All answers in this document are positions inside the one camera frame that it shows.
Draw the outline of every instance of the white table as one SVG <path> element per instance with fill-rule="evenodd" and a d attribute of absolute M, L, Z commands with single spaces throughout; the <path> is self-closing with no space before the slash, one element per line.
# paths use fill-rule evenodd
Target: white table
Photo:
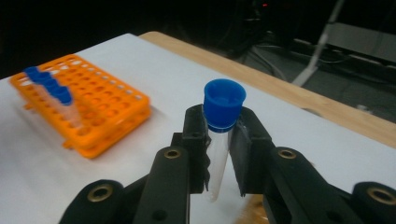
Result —
<path fill-rule="evenodd" d="M 183 128 L 185 110 L 204 99 L 218 72 L 133 35 L 122 35 L 77 55 L 151 98 L 152 116 L 97 159 L 61 147 L 63 139 L 0 81 L 0 223 L 56 223 L 77 193 L 98 179 L 124 186 L 149 172 L 155 153 Z M 325 179 L 351 191 L 361 181 L 396 189 L 396 150 L 241 83 L 244 106 L 255 111 L 279 147 L 301 151 Z M 191 223 L 233 223 L 247 199 L 239 197 L 228 160 L 217 202 L 191 195 Z"/>

